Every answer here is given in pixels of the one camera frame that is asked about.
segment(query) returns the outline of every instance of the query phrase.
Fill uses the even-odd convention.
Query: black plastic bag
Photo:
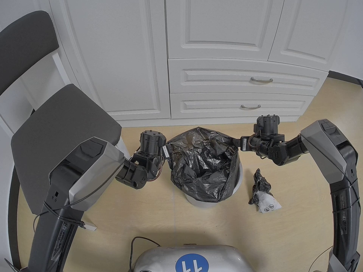
[[[261,175],[261,171],[259,168],[256,170],[255,174],[253,175],[253,179],[254,179],[254,185],[252,187],[252,198],[248,202],[249,205],[253,205],[254,203],[258,204],[260,202],[260,199],[256,194],[256,192],[258,191],[267,193],[273,197],[272,193],[270,193],[271,185],[267,182],[266,178],[264,178]]]
[[[171,181],[198,201],[220,202],[233,193],[240,158],[232,137],[197,127],[168,142]]]

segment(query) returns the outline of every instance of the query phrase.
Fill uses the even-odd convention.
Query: white drawer
[[[313,98],[278,93],[171,93],[171,117],[300,116]]]
[[[315,96],[327,75],[326,71],[307,67],[248,59],[169,59],[170,93],[243,92]]]

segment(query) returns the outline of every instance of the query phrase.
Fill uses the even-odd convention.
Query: robotic arm
[[[253,151],[281,166],[304,153],[310,153],[330,184],[334,218],[334,245],[329,254],[328,272],[353,272],[359,253],[356,251],[361,206],[356,164],[358,153],[344,134],[329,120],[318,120],[285,141],[278,133],[279,116],[261,116],[252,136],[242,136],[234,144],[242,151]]]
[[[277,165],[296,161],[310,153],[330,184],[334,216],[334,246],[328,272],[353,272],[359,231],[359,190],[356,174],[358,153],[342,132],[328,120],[306,127],[290,141],[278,133],[279,116],[261,116],[254,134],[233,141],[242,151],[253,151]],[[84,227],[82,215],[116,178],[135,189],[155,180],[164,159],[170,161],[166,138],[145,131],[140,148],[126,159],[112,144],[91,138],[77,146],[49,174],[50,188],[34,234],[26,272],[63,270],[77,227]]]

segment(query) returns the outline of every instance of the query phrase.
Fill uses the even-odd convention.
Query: black baseboard
[[[349,83],[353,83],[353,84],[358,84],[363,88],[362,81],[360,79],[354,78],[354,77],[352,77],[350,75],[344,75],[344,74],[341,74],[341,73],[337,73],[336,71],[330,70],[329,74],[328,74],[328,77],[333,78],[333,79],[340,79],[340,80],[343,80],[345,82],[349,82]]]
[[[11,259],[13,265],[17,269],[21,269],[20,256],[18,249],[18,229],[17,229],[17,217],[18,217],[18,198],[19,198],[20,182],[18,174],[14,167],[13,176],[11,178],[10,192],[9,192],[9,206],[8,206],[8,234],[9,234],[9,246]]]

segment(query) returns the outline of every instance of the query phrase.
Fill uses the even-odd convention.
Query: garbage bag liner
[[[171,181],[198,201],[220,202],[233,193],[240,158],[232,137],[201,127],[171,139]]]

